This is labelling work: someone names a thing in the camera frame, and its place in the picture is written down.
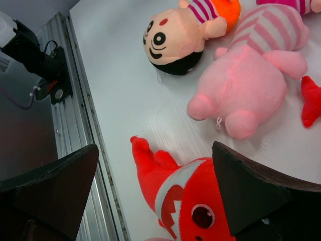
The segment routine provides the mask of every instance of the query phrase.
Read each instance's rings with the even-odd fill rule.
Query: doll face
[[[186,184],[180,214],[184,241],[235,241],[229,233],[212,161],[203,163]]]
[[[151,19],[143,35],[143,46],[148,59],[157,68],[193,53],[199,55],[203,51],[204,40],[195,19],[190,19],[184,10],[170,9]]]

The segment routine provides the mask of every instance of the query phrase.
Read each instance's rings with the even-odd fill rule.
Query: red star plush
[[[318,87],[309,76],[305,76],[302,79],[301,92],[304,98],[302,122],[309,128],[321,116],[321,87]]]

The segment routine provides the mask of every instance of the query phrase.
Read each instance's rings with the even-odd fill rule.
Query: doll eye
[[[153,42],[156,44],[156,45],[162,45],[163,43],[165,43],[166,41],[166,35],[164,33],[157,33],[155,34],[154,36],[154,39],[153,39]]]
[[[192,220],[198,227],[208,229],[214,224],[215,214],[209,206],[198,204],[192,210]]]
[[[147,33],[151,30],[153,25],[154,25],[154,21],[151,21],[151,23],[149,24],[149,26],[147,28]]]

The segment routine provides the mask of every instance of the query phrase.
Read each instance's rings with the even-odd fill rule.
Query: pink striped shirt
[[[311,12],[312,0],[256,0],[256,4],[283,4],[295,8],[301,15]]]
[[[272,50],[292,51],[303,38],[300,18],[297,11],[286,5],[253,8],[240,19],[230,49],[247,44],[260,54]]]
[[[188,8],[193,11],[199,24],[213,20],[218,16],[217,10],[211,0],[193,0]]]

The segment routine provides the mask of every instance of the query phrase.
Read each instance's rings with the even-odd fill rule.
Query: red plush fish
[[[302,122],[309,128],[321,116],[321,87],[318,87],[309,76],[305,76],[301,82],[301,92],[304,98]]]
[[[144,198],[175,241],[235,241],[212,158],[178,166],[168,152],[153,153],[147,140],[132,137],[130,141]]]

